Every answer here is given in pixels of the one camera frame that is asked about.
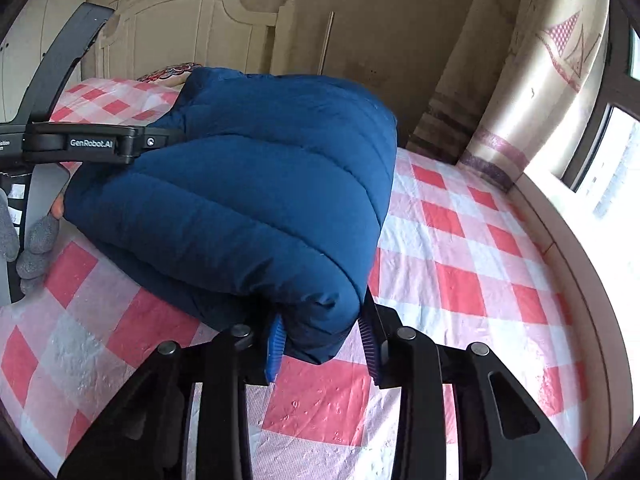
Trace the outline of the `grey gloved left hand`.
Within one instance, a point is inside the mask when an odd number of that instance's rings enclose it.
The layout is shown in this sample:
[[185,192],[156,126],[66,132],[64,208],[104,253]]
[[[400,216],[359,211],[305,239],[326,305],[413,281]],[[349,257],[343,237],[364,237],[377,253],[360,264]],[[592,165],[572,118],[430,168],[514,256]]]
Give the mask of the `grey gloved left hand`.
[[25,296],[40,289],[46,280],[63,214],[64,196],[58,194],[50,211],[32,226],[21,248],[6,193],[1,192],[1,260],[16,264],[20,291]]

